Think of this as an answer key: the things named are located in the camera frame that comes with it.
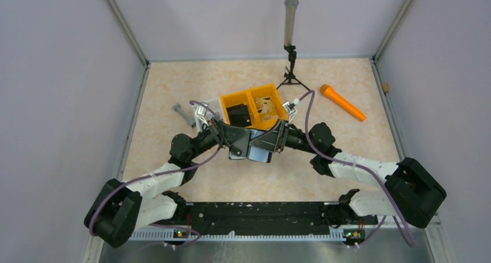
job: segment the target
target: yellow bin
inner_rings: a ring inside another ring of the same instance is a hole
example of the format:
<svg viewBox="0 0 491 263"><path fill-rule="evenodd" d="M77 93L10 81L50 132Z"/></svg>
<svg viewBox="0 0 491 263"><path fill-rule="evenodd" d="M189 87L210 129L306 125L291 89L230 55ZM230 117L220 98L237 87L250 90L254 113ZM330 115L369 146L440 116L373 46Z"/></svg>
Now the yellow bin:
<svg viewBox="0 0 491 263"><path fill-rule="evenodd" d="M248 128L268 130L278 118L287 120L280 95L274 84L251 88L220 97L225 114L225 121L230 124L227 108L235 105L247 106L251 124Z"/></svg>

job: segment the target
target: orange cylinder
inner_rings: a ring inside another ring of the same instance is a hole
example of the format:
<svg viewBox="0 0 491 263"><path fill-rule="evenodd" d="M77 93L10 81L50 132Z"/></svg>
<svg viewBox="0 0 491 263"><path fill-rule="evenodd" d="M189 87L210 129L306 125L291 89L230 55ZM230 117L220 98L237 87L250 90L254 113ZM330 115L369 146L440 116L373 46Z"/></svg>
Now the orange cylinder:
<svg viewBox="0 0 491 263"><path fill-rule="evenodd" d="M339 94L337 94L336 91L334 91L334 89L332 87L330 87L328 85L322 85L320 92L322 95L324 95L325 97L328 97L333 102L335 102L338 106L342 107L345 111L347 111L349 114L351 114L356 119L363 121L367 118L361 111L359 111L352 104L350 104L348 101L346 101L343 97L341 97Z"/></svg>

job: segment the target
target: gray wall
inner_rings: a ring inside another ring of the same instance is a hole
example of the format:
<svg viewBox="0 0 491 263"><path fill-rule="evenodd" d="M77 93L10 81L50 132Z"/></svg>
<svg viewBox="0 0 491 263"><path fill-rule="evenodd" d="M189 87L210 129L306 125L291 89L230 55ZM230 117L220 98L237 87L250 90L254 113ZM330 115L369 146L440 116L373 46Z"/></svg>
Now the gray wall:
<svg viewBox="0 0 491 263"><path fill-rule="evenodd" d="M0 262L80 262L142 66L103 0L0 0Z"/></svg>
<svg viewBox="0 0 491 263"><path fill-rule="evenodd" d="M284 0L117 0L150 60L285 57ZM299 57L371 56L404 0L299 0Z"/></svg>
<svg viewBox="0 0 491 263"><path fill-rule="evenodd" d="M416 0L380 62L409 154L448 192L461 262L489 262L490 15L490 0Z"/></svg>

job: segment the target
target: vertical cylinder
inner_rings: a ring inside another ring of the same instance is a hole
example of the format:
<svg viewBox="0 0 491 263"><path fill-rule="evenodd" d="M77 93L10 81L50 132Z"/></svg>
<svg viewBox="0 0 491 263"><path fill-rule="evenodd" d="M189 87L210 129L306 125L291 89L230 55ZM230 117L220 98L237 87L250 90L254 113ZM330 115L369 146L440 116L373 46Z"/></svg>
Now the vertical cylinder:
<svg viewBox="0 0 491 263"><path fill-rule="evenodd" d="M295 23L295 12L298 6L298 0L285 0L286 18L285 18L285 42L284 46L292 45L293 26Z"/></svg>

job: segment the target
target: tripod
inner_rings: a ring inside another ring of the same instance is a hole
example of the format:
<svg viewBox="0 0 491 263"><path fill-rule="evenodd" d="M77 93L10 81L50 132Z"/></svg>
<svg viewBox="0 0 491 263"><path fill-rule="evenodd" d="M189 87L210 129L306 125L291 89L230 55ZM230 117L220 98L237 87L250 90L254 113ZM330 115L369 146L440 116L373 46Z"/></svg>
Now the tripod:
<svg viewBox="0 0 491 263"><path fill-rule="evenodd" d="M285 67L286 71L285 74L283 75L285 80L281 82L276 89L280 88L280 86L282 85L301 85L305 87L305 89L310 91L310 89L306 85L304 85L301 81L299 81L296 78L295 74L293 74L293 69L295 68L295 60L296 60L295 46L289 45L284 47L285 50L288 52L288 61L290 61L290 69L288 69L288 67Z"/></svg>
<svg viewBox="0 0 491 263"><path fill-rule="evenodd" d="M301 81L299 81L296 76L293 74L293 69L295 68L295 60L296 60L296 51L295 46L291 44L293 37L293 26L295 22L295 12L296 7L298 6L298 0L285 0L285 8L287 10L286 18L285 18L285 41L283 44L284 49L288 52L288 61L290 61L290 69L286 68L286 72L283 75L285 80L278 85L278 88L282 85L301 85L305 87L307 90L310 89L304 85Z"/></svg>

